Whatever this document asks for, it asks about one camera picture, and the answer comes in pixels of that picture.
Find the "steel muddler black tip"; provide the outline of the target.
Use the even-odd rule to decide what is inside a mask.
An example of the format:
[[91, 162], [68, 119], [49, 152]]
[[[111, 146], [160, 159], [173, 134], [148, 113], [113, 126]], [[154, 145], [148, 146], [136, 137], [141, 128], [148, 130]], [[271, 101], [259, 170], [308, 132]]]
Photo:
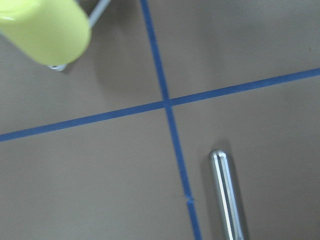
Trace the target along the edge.
[[213, 150], [210, 153], [210, 164], [217, 189], [225, 238], [243, 240], [245, 235], [227, 153], [221, 149]]

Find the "white cup rack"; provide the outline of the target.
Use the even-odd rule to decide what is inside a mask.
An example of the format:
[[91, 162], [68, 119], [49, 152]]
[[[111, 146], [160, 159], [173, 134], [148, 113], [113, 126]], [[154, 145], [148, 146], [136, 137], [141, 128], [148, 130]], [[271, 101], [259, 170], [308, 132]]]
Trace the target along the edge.
[[[111, 0], [99, 0], [91, 13], [88, 16], [89, 26], [92, 29], [98, 20], [101, 18], [102, 14], [105, 12], [106, 8], [110, 4]], [[47, 67], [56, 72], [63, 72], [68, 64], [62, 65], [48, 65]]]

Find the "yellow cup on rack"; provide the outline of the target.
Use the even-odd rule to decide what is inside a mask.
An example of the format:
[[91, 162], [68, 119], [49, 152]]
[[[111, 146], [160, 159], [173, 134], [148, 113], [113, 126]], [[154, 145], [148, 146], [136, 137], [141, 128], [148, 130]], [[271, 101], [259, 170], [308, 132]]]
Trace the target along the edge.
[[91, 40], [89, 18], [74, 0], [2, 0], [0, 32], [41, 65], [78, 59]]

